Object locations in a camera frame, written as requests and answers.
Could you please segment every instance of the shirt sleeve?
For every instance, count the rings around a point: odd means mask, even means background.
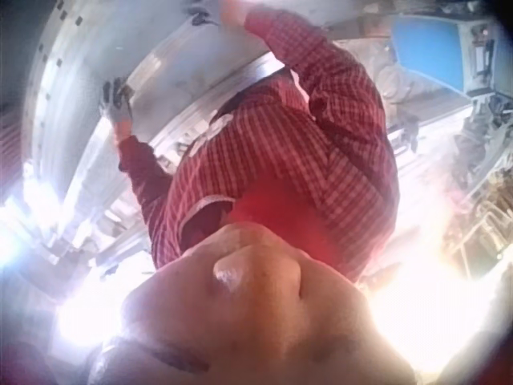
[[[157,162],[153,148],[131,136],[119,144],[119,169],[128,174],[132,191],[141,206],[150,239],[155,240],[164,221],[172,176]]]
[[[386,136],[385,111],[362,64],[320,28],[287,11],[257,7],[244,26],[299,75],[317,126],[387,202],[397,205],[397,167]]]

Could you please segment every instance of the gray glove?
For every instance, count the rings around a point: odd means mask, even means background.
[[[99,110],[101,115],[109,119],[113,126],[117,123],[132,121],[126,87],[121,78],[116,78],[114,83],[105,82]]]

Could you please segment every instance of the nose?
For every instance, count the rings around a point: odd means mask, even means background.
[[[301,314],[301,266],[290,250],[251,245],[220,259],[220,282],[228,322],[252,353],[279,359],[297,337]]]

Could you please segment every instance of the red shirt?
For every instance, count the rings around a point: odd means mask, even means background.
[[[397,216],[398,174],[381,97],[351,54],[295,14],[261,8],[245,26],[299,75],[309,102],[289,77],[258,83],[220,119],[225,127],[218,121],[192,145],[173,177],[147,144],[135,137],[121,143],[155,264],[200,240],[191,224],[219,228],[209,205],[224,202],[233,205],[230,221],[261,223],[356,280]]]

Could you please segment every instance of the plaid shirt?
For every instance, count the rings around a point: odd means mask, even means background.
[[[329,264],[354,281],[382,250],[397,216],[398,174],[381,97],[351,54],[295,14],[260,8],[245,27],[299,75],[309,102],[290,77],[258,83],[189,148],[173,177],[147,144],[135,137],[121,143],[121,165],[141,205],[155,264],[185,251],[184,226],[197,213],[207,216],[205,208],[216,202],[236,206],[271,176],[288,186],[297,198],[291,201],[315,212],[334,246]],[[265,211],[273,198],[261,205]]]

